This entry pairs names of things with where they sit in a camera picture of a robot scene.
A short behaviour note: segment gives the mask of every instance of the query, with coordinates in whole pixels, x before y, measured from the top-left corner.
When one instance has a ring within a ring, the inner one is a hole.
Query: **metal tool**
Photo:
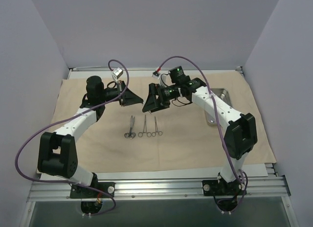
[[[159,136],[163,135],[163,132],[162,131],[159,131],[158,128],[157,128],[157,118],[155,117],[155,127],[156,127],[156,131],[151,133],[152,136],[156,136],[157,134]]]
[[[144,134],[147,134],[147,137],[151,137],[152,133],[148,132],[147,130],[147,116],[145,115],[145,122],[143,124],[142,132],[138,133],[139,137],[142,137]]]
[[[131,128],[129,129],[129,133],[124,134],[125,138],[133,139],[136,136],[136,133],[132,132],[134,124],[135,124],[135,117],[131,116]]]

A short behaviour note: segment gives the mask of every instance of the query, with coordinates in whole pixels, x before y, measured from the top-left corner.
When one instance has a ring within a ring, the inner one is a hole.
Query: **forceps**
[[[131,128],[129,129],[129,133],[124,134],[125,138],[133,139],[136,136],[136,133],[132,132],[134,124],[135,124],[135,117],[131,116]]]
[[[155,127],[156,127],[156,131],[151,133],[151,135],[152,136],[156,136],[158,134],[159,136],[161,136],[163,134],[163,132],[159,131],[158,128],[157,128],[157,118],[156,117],[155,117]]]
[[[143,130],[142,132],[138,133],[139,137],[142,137],[143,134],[147,134],[147,137],[151,137],[152,133],[148,132],[147,130],[147,116],[145,115],[145,122],[143,124]]]

